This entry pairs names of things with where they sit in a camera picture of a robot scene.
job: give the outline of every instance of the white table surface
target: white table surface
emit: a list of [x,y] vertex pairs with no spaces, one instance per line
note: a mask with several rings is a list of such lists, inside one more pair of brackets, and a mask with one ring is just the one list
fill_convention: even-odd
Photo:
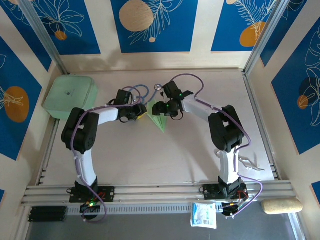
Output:
[[[239,172],[257,180],[273,180],[266,150],[240,71],[195,70],[205,87],[199,97],[216,106],[235,107],[252,145],[239,152],[240,156],[256,161],[265,171],[246,169],[241,163]],[[118,89],[145,84],[152,94],[154,85],[166,84],[184,71],[127,71],[89,73],[99,88],[95,106],[116,97]],[[194,93],[201,84],[196,78],[183,76],[176,84],[182,91]],[[158,93],[156,100],[162,100]],[[60,121],[51,152],[44,185],[73,185],[76,170],[73,155],[61,141],[65,121]],[[100,184],[138,185],[175,184],[218,181],[220,160],[215,156],[208,123],[186,113],[181,121],[167,120],[165,133],[147,115],[136,122],[108,122],[98,127],[92,150],[93,166]]]

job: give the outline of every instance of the green triangular object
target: green triangular object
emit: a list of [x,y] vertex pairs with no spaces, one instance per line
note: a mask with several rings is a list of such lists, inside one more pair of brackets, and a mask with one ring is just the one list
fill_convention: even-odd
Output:
[[166,124],[167,124],[167,117],[164,115],[160,116],[154,116],[152,115],[152,107],[156,104],[155,100],[152,100],[148,102],[147,105],[147,111],[148,111],[148,116],[151,118],[151,120],[155,123],[155,125],[160,128],[160,130],[164,133],[166,129]]

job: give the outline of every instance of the translucent green box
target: translucent green box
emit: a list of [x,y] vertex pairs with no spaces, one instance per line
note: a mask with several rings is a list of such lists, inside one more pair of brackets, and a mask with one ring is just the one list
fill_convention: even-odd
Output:
[[43,107],[53,118],[67,120],[73,108],[92,108],[97,94],[91,77],[63,75],[54,81]]

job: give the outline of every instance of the sponge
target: sponge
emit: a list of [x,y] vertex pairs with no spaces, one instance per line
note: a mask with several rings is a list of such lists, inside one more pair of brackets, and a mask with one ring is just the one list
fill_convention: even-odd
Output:
[[262,209],[266,214],[295,214],[303,209],[302,203],[294,198],[267,199],[262,201]]

